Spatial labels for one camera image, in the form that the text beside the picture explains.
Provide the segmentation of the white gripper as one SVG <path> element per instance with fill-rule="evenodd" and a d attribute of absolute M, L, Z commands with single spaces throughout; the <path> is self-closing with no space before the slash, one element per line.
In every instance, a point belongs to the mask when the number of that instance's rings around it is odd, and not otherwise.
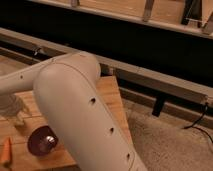
<path fill-rule="evenodd" d="M 23 126 L 24 120 L 19 115 L 24 111 L 23 100 L 15 94 L 0 95 L 0 116 L 13 126 Z"/>

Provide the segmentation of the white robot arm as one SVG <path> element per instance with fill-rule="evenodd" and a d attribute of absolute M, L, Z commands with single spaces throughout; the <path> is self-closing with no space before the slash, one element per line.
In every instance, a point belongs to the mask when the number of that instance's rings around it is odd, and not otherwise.
<path fill-rule="evenodd" d="M 148 171 L 96 89 L 100 72 L 90 53 L 56 56 L 0 76 L 0 95 L 31 90 L 82 171 Z"/>

